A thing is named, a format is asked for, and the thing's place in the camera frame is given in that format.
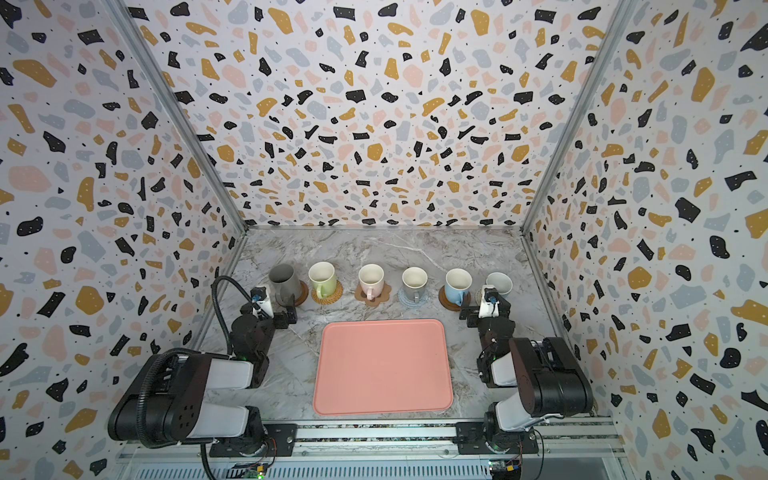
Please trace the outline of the dark brown round coaster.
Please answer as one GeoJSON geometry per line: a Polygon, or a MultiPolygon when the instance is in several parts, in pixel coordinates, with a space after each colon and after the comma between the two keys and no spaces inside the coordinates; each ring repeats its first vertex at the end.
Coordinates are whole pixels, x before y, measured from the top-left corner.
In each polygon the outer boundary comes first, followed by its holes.
{"type": "Polygon", "coordinates": [[[449,285],[440,288],[438,299],[440,304],[447,310],[458,312],[462,306],[471,304],[471,292],[469,290],[457,290],[449,285]]]}
{"type": "Polygon", "coordinates": [[[309,296],[309,287],[307,286],[307,284],[304,281],[301,281],[300,286],[301,286],[301,294],[295,301],[296,307],[301,306],[309,296]]]}

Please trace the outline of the white mug blue handle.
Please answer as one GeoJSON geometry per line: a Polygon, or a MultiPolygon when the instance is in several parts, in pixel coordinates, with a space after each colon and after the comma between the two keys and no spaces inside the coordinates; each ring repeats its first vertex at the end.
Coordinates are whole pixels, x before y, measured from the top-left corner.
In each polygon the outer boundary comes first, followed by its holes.
{"type": "Polygon", "coordinates": [[[444,295],[446,300],[461,306],[465,297],[470,293],[473,283],[471,274],[462,268],[453,268],[446,273],[444,295]]]}

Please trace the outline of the grey blue round coaster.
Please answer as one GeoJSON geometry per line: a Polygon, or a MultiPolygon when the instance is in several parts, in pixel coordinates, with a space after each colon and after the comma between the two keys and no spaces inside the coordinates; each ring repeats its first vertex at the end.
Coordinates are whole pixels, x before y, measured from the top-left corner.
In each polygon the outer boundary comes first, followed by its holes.
{"type": "Polygon", "coordinates": [[[425,306],[429,301],[429,295],[427,292],[423,292],[418,300],[411,300],[407,296],[407,291],[405,288],[402,288],[398,291],[398,299],[402,305],[404,305],[408,309],[418,309],[423,306],[425,306]]]}

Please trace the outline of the light blue mug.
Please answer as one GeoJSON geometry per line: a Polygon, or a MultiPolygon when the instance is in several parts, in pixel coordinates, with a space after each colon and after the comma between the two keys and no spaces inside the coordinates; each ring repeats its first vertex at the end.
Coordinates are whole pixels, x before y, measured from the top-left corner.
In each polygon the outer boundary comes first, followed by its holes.
{"type": "Polygon", "coordinates": [[[485,284],[493,286],[505,299],[509,297],[514,287],[512,279],[503,272],[491,272],[486,277],[485,284]]]}

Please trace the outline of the white mug pink handle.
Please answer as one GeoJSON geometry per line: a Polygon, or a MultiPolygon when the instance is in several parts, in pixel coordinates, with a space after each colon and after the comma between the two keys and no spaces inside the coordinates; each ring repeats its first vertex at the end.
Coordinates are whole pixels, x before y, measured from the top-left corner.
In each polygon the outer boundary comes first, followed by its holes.
{"type": "Polygon", "coordinates": [[[374,301],[382,294],[384,288],[384,270],[378,264],[366,264],[359,270],[358,281],[364,298],[374,301]]]}

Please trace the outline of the white mug green handle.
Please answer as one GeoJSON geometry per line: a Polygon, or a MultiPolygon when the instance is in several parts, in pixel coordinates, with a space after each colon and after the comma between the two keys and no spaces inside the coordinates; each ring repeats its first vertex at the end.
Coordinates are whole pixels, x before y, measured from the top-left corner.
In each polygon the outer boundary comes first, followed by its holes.
{"type": "Polygon", "coordinates": [[[317,299],[328,299],[335,293],[337,289],[336,270],[330,262],[320,261],[313,264],[309,268],[308,275],[317,299]]]}

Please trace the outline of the white mug grey handle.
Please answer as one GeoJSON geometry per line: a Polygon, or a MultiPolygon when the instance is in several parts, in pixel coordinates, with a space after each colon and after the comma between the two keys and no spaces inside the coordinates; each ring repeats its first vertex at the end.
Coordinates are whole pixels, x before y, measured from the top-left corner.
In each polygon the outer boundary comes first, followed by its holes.
{"type": "Polygon", "coordinates": [[[428,283],[427,272],[420,267],[409,267],[402,274],[403,297],[414,304],[424,299],[426,285],[428,283]]]}

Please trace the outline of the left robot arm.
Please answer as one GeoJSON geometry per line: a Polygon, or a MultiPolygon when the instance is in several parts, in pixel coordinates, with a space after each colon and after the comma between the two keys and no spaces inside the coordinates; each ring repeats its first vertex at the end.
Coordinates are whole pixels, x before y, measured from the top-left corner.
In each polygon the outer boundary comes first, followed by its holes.
{"type": "Polygon", "coordinates": [[[251,301],[232,322],[229,354],[174,348],[152,355],[110,414],[109,437],[147,448],[217,442],[234,455],[271,445],[256,407],[220,405],[205,397],[213,390],[262,385],[274,333],[296,322],[297,300],[304,296],[282,289],[282,308],[271,313],[266,289],[253,288],[251,301]]]}

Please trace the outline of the grey metal mug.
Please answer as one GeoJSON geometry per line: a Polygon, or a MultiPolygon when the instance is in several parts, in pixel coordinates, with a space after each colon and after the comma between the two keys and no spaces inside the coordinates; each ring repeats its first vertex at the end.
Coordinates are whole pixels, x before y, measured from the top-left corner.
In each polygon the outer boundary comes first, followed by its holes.
{"type": "Polygon", "coordinates": [[[276,301],[281,306],[298,306],[303,287],[295,269],[290,264],[279,264],[269,272],[269,280],[275,287],[276,301]]]}

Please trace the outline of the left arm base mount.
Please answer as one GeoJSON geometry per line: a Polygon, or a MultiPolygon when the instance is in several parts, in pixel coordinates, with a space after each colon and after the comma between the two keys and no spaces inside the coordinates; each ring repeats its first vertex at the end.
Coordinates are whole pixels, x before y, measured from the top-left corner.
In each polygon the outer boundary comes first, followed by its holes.
{"type": "Polygon", "coordinates": [[[213,444],[209,455],[213,458],[257,459],[259,457],[290,457],[297,439],[295,423],[267,423],[253,432],[236,438],[225,438],[213,444]]]}

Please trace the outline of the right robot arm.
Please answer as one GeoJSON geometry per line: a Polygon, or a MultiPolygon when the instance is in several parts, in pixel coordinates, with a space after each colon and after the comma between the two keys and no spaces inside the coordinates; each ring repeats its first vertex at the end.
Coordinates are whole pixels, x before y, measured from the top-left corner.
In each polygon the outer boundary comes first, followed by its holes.
{"type": "Polygon", "coordinates": [[[491,285],[482,287],[477,306],[468,295],[462,298],[459,318],[478,331],[481,342],[480,380],[511,393],[492,403],[482,421],[456,424],[461,455],[536,453],[536,425],[592,410],[591,386],[567,343],[560,337],[517,337],[510,314],[511,304],[491,285]]]}

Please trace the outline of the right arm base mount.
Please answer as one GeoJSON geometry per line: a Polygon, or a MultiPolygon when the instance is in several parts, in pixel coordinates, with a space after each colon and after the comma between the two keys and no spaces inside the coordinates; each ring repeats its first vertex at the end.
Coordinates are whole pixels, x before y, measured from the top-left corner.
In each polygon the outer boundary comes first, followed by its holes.
{"type": "Polygon", "coordinates": [[[453,443],[460,455],[518,455],[539,452],[532,432],[505,432],[486,422],[457,422],[453,443]]]}

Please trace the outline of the woven tan round coaster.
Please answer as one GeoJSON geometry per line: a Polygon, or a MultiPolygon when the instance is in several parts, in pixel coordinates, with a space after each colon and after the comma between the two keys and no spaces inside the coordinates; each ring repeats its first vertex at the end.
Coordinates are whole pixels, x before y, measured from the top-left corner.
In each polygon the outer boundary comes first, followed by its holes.
{"type": "Polygon", "coordinates": [[[311,291],[311,297],[314,302],[320,305],[331,305],[337,302],[343,295],[343,286],[336,280],[334,284],[324,282],[317,284],[311,291]]]}

